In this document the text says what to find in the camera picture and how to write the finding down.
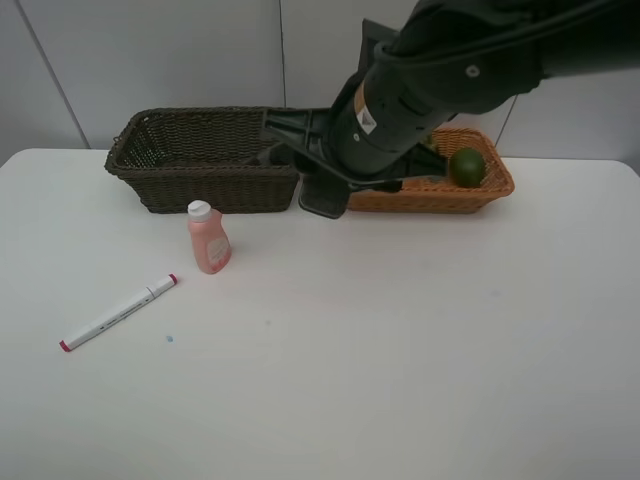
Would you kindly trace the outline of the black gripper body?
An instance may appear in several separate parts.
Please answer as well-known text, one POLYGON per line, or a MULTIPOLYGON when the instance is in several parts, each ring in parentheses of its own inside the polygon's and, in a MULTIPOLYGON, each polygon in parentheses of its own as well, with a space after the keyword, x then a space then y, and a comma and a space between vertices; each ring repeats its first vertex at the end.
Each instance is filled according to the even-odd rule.
POLYGON ((424 141, 457 114, 457 98, 436 73, 371 69, 327 109, 267 110, 263 129, 292 150, 306 193, 393 191, 407 178, 446 176, 424 141))

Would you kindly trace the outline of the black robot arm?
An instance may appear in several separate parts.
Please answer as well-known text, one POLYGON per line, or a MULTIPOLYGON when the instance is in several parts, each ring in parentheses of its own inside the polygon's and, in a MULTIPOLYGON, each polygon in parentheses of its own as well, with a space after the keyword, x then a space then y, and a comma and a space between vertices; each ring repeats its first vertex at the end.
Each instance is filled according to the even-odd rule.
POLYGON ((326 186, 442 176, 424 139, 552 77, 639 63, 635 1, 421 1, 405 25, 361 27, 357 71, 328 109, 269 109, 264 131, 326 186))

